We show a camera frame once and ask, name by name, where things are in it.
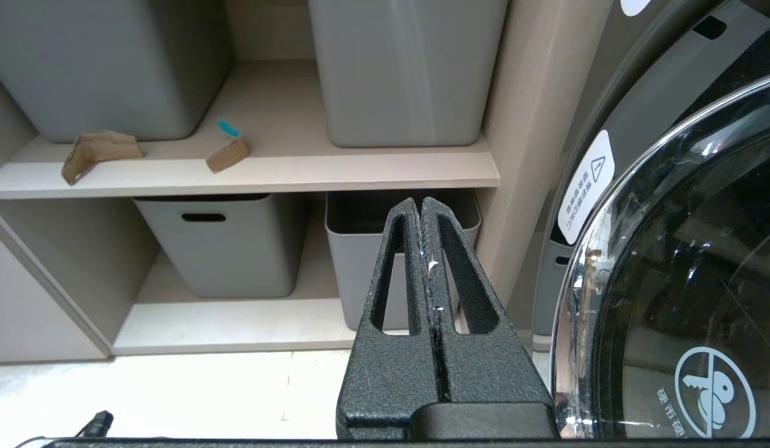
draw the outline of washing machine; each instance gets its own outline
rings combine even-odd
[[[533,348],[567,437],[770,437],[770,2],[616,0]]]

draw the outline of warning triangle symbol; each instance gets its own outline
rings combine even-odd
[[[593,181],[597,182],[598,178],[601,176],[601,171],[603,170],[603,164],[606,162],[606,156],[600,156],[590,165],[592,165],[592,179]]]

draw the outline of shelf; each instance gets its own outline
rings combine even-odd
[[[217,174],[205,158],[226,119],[251,156]],[[70,187],[69,144],[37,137],[0,169],[0,199],[210,195],[284,191],[498,187],[483,138],[467,147],[341,148],[327,138],[315,62],[238,62],[191,136],[141,142],[144,159],[112,161]]]
[[[308,228],[296,287],[288,297],[200,299],[162,251],[111,353],[145,355],[351,348],[322,214]]]

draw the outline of bin handle hole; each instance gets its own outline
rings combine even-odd
[[[181,215],[185,222],[224,222],[227,217],[222,213],[183,213]]]

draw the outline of floor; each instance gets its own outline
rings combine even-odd
[[[535,353],[546,379],[547,353]],[[0,447],[74,436],[99,411],[112,437],[334,439],[349,351],[117,357],[0,366]]]

